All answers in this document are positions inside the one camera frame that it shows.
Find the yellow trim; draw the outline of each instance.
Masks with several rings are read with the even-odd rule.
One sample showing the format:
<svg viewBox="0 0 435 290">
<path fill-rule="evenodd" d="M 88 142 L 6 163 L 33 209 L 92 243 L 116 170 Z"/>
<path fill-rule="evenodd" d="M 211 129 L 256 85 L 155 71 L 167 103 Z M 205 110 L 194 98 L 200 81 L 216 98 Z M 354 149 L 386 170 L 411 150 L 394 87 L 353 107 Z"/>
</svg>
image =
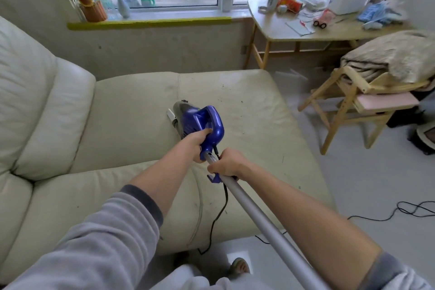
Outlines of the yellow trim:
<svg viewBox="0 0 435 290">
<path fill-rule="evenodd" d="M 75 22 L 67 23 L 67 27 L 70 30 L 83 31 L 178 27 L 187 25 L 215 25 L 229 23 L 231 23 L 231 17 L 222 16 L 214 18 L 171 18 L 162 20 L 104 21 L 97 23 Z"/>
</svg>

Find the pink cushion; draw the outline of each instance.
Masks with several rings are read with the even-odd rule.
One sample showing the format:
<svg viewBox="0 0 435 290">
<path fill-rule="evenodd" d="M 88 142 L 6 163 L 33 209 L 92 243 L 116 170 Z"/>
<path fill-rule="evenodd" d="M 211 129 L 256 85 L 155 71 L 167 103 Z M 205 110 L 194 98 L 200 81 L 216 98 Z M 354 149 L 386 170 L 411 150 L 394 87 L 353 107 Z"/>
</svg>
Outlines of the pink cushion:
<svg viewBox="0 0 435 290">
<path fill-rule="evenodd" d="M 360 94 L 356 97 L 364 109 L 386 109 L 418 105 L 418 100 L 410 92 L 397 94 Z"/>
</svg>

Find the paper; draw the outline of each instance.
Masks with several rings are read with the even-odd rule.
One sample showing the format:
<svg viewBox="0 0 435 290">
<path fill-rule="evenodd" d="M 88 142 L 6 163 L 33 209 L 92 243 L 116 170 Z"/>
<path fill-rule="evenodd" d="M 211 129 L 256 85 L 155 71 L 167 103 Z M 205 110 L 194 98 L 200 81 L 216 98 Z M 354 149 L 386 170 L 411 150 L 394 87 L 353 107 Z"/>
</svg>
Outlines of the paper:
<svg viewBox="0 0 435 290">
<path fill-rule="evenodd" d="M 311 23 L 305 23 L 305 27 L 301 24 L 301 20 L 293 20 L 286 22 L 286 24 L 296 31 L 300 36 L 305 36 L 306 34 L 312 34 L 315 32 L 313 25 Z"/>
</svg>

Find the cream leather sofa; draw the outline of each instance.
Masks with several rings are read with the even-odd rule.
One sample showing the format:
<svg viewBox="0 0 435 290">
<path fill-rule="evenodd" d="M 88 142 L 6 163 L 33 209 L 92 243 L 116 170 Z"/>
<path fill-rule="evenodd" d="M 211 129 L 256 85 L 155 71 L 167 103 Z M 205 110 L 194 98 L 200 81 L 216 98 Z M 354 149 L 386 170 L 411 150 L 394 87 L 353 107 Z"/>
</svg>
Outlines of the cream leather sofa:
<svg viewBox="0 0 435 290">
<path fill-rule="evenodd" d="M 334 206 L 319 167 L 263 70 L 126 75 L 95 82 L 0 18 L 0 283 L 49 252 L 178 142 L 166 110 L 180 99 L 214 105 L 219 145 L 241 150 L 280 179 Z M 193 165 L 160 229 L 158 254 L 204 248 L 224 204 L 222 185 Z M 279 225 L 253 190 L 241 183 Z M 213 242 L 258 229 L 230 194 Z"/>
</svg>

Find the window sill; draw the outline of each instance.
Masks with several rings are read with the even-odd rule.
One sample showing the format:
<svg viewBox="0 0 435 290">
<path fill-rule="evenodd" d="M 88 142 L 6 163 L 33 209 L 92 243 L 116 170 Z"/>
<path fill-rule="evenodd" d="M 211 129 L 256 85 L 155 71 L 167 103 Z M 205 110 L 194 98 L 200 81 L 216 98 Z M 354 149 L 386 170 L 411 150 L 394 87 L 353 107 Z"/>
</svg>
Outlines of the window sill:
<svg viewBox="0 0 435 290">
<path fill-rule="evenodd" d="M 104 22 L 67 23 L 73 31 L 86 30 L 120 30 L 156 27 L 173 27 L 189 25 L 229 24 L 244 18 L 251 18 L 247 8 L 234 9 L 230 12 L 219 10 L 191 10 L 191 11 L 158 11 L 140 12 L 132 10 L 128 20 L 107 20 Z"/>
</svg>

